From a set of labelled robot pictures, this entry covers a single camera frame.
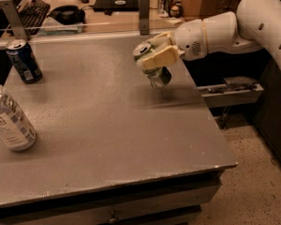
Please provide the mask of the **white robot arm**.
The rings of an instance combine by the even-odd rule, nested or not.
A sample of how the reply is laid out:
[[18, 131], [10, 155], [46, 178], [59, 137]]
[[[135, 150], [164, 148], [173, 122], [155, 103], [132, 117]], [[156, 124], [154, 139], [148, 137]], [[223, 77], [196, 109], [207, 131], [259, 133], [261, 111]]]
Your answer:
[[265, 49], [281, 70], [281, 1], [241, 0], [236, 12], [185, 22], [145, 41], [154, 50], [137, 62], [142, 70], [209, 53], [251, 53]]

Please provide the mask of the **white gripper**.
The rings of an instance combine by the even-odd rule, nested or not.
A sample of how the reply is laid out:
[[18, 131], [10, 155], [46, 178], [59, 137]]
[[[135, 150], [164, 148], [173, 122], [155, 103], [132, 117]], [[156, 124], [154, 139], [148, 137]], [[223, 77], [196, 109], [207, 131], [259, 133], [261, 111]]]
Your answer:
[[171, 66], [180, 57], [186, 61], [193, 61], [204, 58], [207, 55], [202, 20], [185, 22], [173, 34], [171, 31], [163, 32], [149, 38], [147, 42], [153, 47], [158, 48], [140, 60], [140, 68], [142, 70]]

